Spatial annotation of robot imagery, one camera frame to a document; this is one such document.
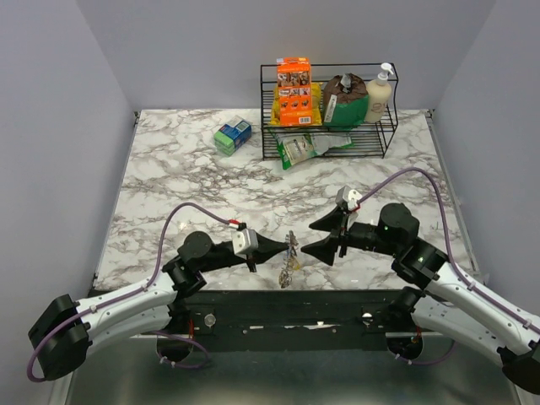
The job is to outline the metal disc with keyrings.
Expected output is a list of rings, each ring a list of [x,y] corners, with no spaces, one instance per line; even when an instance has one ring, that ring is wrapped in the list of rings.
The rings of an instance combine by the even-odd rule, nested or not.
[[[286,236],[286,243],[288,249],[284,255],[283,268],[278,276],[278,284],[281,289],[288,288],[292,283],[294,272],[301,269],[296,251],[299,243],[293,230],[290,230]]]

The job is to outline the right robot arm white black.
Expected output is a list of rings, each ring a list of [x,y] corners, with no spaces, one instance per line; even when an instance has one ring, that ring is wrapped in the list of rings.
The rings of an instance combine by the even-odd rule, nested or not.
[[[516,386],[539,393],[538,316],[502,299],[419,238],[419,221],[403,204],[384,206],[377,224],[359,223],[354,213],[335,207],[309,227],[327,237],[301,250],[327,265],[348,248],[392,257],[392,270],[411,285],[387,312],[394,328],[415,324],[444,334],[494,361]]]

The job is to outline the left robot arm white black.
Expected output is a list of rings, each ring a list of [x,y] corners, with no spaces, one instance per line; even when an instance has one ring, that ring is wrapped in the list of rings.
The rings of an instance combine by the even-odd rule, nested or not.
[[[180,332],[186,311],[173,304],[205,286],[203,274],[241,264],[256,266],[286,251],[287,244],[252,229],[234,231],[214,243],[202,231],[190,233],[176,256],[150,278],[94,298],[55,298],[28,332],[34,349],[27,365],[33,382],[54,381],[75,371],[90,350],[117,338],[146,332]]]

